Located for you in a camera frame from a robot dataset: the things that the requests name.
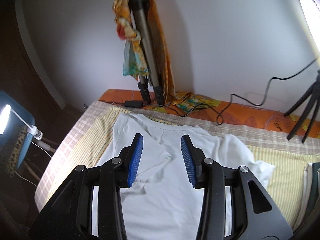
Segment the folded white cloth stack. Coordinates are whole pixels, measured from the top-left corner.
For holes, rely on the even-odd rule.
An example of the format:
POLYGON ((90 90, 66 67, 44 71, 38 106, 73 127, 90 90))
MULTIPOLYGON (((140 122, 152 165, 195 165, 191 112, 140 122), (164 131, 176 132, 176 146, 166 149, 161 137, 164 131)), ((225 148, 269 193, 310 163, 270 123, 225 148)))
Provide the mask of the folded white cloth stack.
POLYGON ((294 230, 306 221, 317 200, 319 200, 319 163, 308 163, 304 169, 302 200, 294 230))

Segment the blue chair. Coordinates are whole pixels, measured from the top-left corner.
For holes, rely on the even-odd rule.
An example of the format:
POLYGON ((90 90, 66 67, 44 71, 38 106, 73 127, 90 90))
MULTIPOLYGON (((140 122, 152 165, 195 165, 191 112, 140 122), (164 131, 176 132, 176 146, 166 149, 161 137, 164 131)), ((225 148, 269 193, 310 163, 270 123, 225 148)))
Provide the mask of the blue chair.
POLYGON ((1 108, 7 104, 16 113, 10 114, 8 125, 1 134, 1 172, 12 178, 24 161, 33 138, 23 121, 33 125, 35 120, 18 102, 1 91, 1 108))

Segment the beige plaid blanket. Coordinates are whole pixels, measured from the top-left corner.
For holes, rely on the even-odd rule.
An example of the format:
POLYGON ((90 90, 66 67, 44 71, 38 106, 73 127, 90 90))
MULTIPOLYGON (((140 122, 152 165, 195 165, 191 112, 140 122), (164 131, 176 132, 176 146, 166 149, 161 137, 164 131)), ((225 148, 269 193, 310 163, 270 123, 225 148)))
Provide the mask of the beige plaid blanket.
POLYGON ((233 134, 242 142, 251 146, 270 148, 296 154, 319 154, 319 139, 317 138, 308 138, 304 143, 301 143, 299 137, 295 136, 288 141, 286 133, 284 132, 268 131, 245 125, 223 124, 219 126, 208 120, 180 117, 169 113, 146 109, 117 107, 105 102, 95 101, 72 127, 49 162, 35 191, 34 200, 39 211, 45 206, 46 202, 67 177, 68 173, 76 166, 76 163, 72 162, 72 149, 92 127, 96 118, 108 113, 110 110, 124 113, 133 112, 144 114, 148 118, 164 120, 177 125, 199 126, 211 135, 219 137, 225 133, 233 134))

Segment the black power adapter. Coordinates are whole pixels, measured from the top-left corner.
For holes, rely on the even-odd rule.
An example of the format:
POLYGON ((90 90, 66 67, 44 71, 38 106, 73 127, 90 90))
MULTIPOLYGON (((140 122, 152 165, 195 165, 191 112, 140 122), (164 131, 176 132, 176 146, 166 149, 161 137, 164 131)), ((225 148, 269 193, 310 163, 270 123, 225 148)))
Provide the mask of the black power adapter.
POLYGON ((124 107, 129 107, 129 108, 142 108, 144 106, 143 101, 138 101, 138 100, 127 100, 124 102, 124 107))

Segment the orange floral hanging cloth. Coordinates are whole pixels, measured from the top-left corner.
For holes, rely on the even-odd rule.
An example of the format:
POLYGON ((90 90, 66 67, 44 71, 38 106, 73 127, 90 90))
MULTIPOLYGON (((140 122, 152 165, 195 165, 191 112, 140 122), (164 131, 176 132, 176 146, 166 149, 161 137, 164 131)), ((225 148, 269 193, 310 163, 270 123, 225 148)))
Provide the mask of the orange floral hanging cloth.
MULTIPOLYGON (((149 0, 151 8, 147 13, 150 25, 155 58, 163 84, 164 97, 175 95, 174 76, 171 69, 170 55, 160 22, 155 0, 149 0)), ((142 50, 142 33, 133 28, 129 0, 114 0, 112 11, 115 14, 117 35, 125 41, 123 75, 138 80, 138 75, 146 77, 151 73, 147 68, 146 57, 142 50)))

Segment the small black mini tripod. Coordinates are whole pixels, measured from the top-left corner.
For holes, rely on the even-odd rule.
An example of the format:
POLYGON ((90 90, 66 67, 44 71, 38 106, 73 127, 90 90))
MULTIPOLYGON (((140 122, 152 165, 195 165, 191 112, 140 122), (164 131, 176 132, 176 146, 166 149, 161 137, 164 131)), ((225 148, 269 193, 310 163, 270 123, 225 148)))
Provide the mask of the small black mini tripod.
POLYGON ((304 143, 313 127, 313 124, 316 120, 317 114, 319 112, 319 71, 317 72, 316 81, 308 88, 308 90, 303 94, 303 96, 287 111, 284 113, 284 116, 287 117, 292 114, 307 98, 309 101, 304 109, 303 113, 301 114, 300 118, 296 122, 295 126, 291 129, 291 131, 287 135, 287 140, 291 140, 293 136, 297 133, 299 128, 302 126, 304 121, 307 119, 308 115, 310 114, 311 110, 314 108, 313 115, 310 119, 309 125, 307 127, 306 132, 302 138, 302 143, 304 143))

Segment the orange floral bed sheet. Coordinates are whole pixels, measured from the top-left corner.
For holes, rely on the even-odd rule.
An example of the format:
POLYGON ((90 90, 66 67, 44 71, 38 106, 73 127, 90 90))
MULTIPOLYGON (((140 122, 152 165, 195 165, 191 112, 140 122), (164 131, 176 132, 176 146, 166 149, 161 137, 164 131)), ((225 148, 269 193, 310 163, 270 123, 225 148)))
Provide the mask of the orange floral bed sheet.
MULTIPOLYGON (((99 100, 107 103, 115 103, 116 105, 123 105, 127 100, 142 100, 142 97, 137 90, 109 89, 99 100)), ((223 110, 228 103, 214 99, 212 103, 212 109, 194 110, 189 116, 191 118, 215 122, 217 114, 223 110)), ((280 130, 274 126, 274 122, 277 122, 284 133, 289 133, 299 119, 299 116, 294 114, 285 117, 283 113, 278 111, 254 108, 237 103, 231 104, 231 106, 223 112, 222 117, 225 124, 245 125, 280 132, 280 130)))

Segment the folded grey black tripod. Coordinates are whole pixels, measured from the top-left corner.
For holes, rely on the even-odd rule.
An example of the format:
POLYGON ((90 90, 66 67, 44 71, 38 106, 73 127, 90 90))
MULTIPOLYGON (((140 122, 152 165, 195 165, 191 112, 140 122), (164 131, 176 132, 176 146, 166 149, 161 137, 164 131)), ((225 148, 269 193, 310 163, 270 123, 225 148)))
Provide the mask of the folded grey black tripod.
POLYGON ((148 12, 150 8, 149 0, 129 0, 129 9, 133 14, 133 19, 137 31, 141 35, 141 46, 146 60, 149 74, 146 77, 140 76, 138 87, 145 102, 151 103, 148 86, 153 87, 157 103, 164 105, 163 89, 159 80, 159 71, 155 57, 152 34, 148 24, 148 12))

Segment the yellow striped sheet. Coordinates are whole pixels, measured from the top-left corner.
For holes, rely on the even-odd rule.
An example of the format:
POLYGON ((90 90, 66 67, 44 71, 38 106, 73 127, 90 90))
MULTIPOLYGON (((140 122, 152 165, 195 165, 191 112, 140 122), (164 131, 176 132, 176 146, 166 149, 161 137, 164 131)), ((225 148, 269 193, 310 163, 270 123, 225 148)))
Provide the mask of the yellow striped sheet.
MULTIPOLYGON (((72 149, 73 163, 92 167, 98 162, 103 150, 112 141, 112 128, 119 113, 121 112, 110 110, 96 118, 92 127, 72 149)), ((164 120, 149 119, 167 125, 176 125, 164 120)), ((308 163, 319 162, 319 154, 296 154, 264 147, 247 146, 253 152, 255 159, 266 161, 276 167, 267 191, 288 223, 294 225, 302 200, 304 169, 308 163)))

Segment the white t-shirt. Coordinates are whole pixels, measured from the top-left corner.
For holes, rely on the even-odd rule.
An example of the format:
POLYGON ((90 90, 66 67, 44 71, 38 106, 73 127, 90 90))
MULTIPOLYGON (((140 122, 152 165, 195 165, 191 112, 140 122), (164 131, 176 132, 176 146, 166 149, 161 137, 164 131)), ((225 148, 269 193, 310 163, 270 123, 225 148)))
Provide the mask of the white t-shirt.
POLYGON ((121 189, 121 205, 128 239, 195 239, 203 190, 189 183, 181 137, 189 135, 193 145, 206 157, 228 168, 247 166, 263 186, 272 177, 274 166, 255 160, 237 137, 210 135, 200 127, 166 125, 141 114, 121 113, 113 127, 113 140, 99 165, 119 155, 134 136, 143 136, 143 152, 136 180, 121 189))

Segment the white desk lamp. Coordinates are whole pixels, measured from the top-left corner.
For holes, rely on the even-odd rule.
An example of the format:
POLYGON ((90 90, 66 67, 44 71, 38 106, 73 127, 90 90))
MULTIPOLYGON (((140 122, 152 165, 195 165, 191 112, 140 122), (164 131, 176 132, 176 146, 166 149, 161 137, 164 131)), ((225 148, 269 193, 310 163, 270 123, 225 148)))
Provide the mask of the white desk lamp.
POLYGON ((55 153, 56 149, 44 142, 43 133, 32 124, 27 123, 10 104, 6 104, 1 110, 1 135, 11 132, 23 132, 26 139, 47 152, 55 153))

